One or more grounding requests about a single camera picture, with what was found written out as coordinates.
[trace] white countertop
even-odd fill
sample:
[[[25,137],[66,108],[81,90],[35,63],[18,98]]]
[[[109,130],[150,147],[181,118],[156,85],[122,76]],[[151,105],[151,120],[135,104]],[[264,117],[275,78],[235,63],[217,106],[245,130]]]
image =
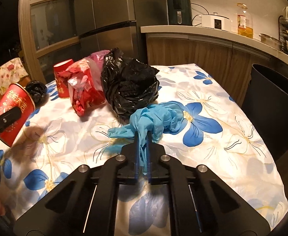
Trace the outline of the white countertop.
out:
[[[165,26],[141,27],[141,32],[147,34],[172,33],[172,34],[187,34],[187,35],[203,35],[207,37],[219,38],[255,48],[262,52],[268,53],[280,59],[284,63],[288,64],[288,55],[286,55],[285,53],[280,52],[257,40],[250,39],[242,35],[230,33],[219,29],[193,27],[193,26],[165,25]]]

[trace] floral tablecloth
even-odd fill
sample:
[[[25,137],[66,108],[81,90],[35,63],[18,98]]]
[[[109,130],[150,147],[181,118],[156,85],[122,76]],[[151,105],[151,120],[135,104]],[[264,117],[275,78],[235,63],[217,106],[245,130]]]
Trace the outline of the floral tablecloth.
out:
[[[232,98],[195,64],[156,66],[157,102],[176,101],[184,121],[176,135],[159,142],[183,164],[205,164],[269,222],[288,211],[284,186],[263,140]],[[113,145],[107,130],[119,122],[106,103],[79,118],[69,99],[49,83],[48,102],[33,112],[12,148],[0,141],[0,197],[16,218],[81,164],[102,165]],[[170,235],[168,194],[142,176],[136,186],[120,186],[116,235]]]

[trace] red cup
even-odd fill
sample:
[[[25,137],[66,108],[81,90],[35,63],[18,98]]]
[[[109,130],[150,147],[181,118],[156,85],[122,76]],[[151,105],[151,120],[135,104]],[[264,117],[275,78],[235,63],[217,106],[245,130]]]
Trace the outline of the red cup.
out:
[[[0,140],[11,147],[30,114],[35,110],[29,93],[18,83],[12,83],[0,100],[0,115],[18,106],[21,117],[0,134]]]
[[[58,96],[60,98],[69,98],[69,92],[68,92],[68,88],[66,87],[66,85],[62,81],[58,80],[58,78],[56,77],[56,74],[58,72],[66,70],[73,63],[74,61],[72,59],[69,59],[69,60],[60,62],[56,64],[55,66],[53,66],[56,87],[58,88]]]

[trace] blue rubber glove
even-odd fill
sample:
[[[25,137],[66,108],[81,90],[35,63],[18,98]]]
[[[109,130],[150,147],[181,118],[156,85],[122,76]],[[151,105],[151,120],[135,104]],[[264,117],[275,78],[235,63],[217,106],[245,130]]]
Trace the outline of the blue rubber glove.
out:
[[[152,104],[146,108],[138,109],[130,117],[130,124],[121,128],[112,128],[108,130],[108,136],[111,138],[132,138],[135,132],[138,132],[140,166],[147,172],[146,158],[146,136],[151,131],[152,141],[158,142],[164,131],[177,132],[180,129],[183,120],[183,111],[175,102],[165,102]]]

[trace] stainless steel refrigerator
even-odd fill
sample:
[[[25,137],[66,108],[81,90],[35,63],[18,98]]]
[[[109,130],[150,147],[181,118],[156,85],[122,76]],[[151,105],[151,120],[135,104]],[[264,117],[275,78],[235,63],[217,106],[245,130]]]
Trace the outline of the stainless steel refrigerator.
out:
[[[74,0],[81,54],[119,47],[147,62],[141,26],[167,25],[166,0]]]

